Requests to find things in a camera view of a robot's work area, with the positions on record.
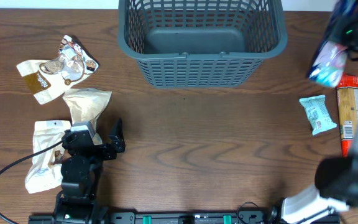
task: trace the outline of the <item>basket rim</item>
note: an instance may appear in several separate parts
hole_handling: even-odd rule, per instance
[[[140,54],[132,50],[124,38],[125,33],[125,6],[128,0],[119,0],[118,6],[118,19],[119,19],[119,30],[118,30],[118,45],[121,50],[128,56],[136,60],[172,60],[172,59],[187,59],[187,60],[219,60],[219,59],[268,59],[278,56],[282,53],[288,43],[288,33],[285,27],[284,20],[284,11],[281,1],[268,0],[271,4],[274,5],[276,11],[276,21],[277,27],[280,31],[280,40],[278,41],[275,48],[268,52],[263,53],[250,53],[250,52],[229,52],[227,54],[179,54],[179,53],[170,53],[170,54]]]

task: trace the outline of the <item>wooden table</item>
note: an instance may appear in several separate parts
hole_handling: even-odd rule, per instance
[[[118,117],[127,151],[105,163],[102,204],[139,212],[268,207],[314,181],[319,161],[340,154],[339,129],[313,137],[298,99],[326,95],[337,123],[336,94],[305,80],[329,14],[286,12],[288,47],[238,88],[157,90],[117,44],[115,10],[0,9],[0,169],[32,153],[34,122],[70,120],[58,98],[39,105],[16,65],[53,59],[65,35],[76,35],[100,69],[75,88],[113,91],[98,120],[104,139]],[[357,65],[349,71],[357,73]],[[25,161],[0,177],[0,211],[26,223],[50,213],[60,188],[29,195]],[[358,209],[344,214],[358,223]]]

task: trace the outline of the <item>basket bottom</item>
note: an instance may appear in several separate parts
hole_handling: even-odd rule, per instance
[[[242,33],[229,27],[167,27],[150,30],[144,42],[144,54],[221,52],[245,52]]]

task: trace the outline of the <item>green clip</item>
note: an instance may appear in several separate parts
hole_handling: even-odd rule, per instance
[[[223,224],[231,224],[231,215],[223,216]]]
[[[143,224],[152,224],[152,217],[143,217]]]

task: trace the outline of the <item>dark blue package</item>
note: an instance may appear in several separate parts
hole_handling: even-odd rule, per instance
[[[358,13],[358,0],[338,0],[306,77],[320,85],[334,88],[341,80],[346,64],[346,47],[341,35],[349,19]]]

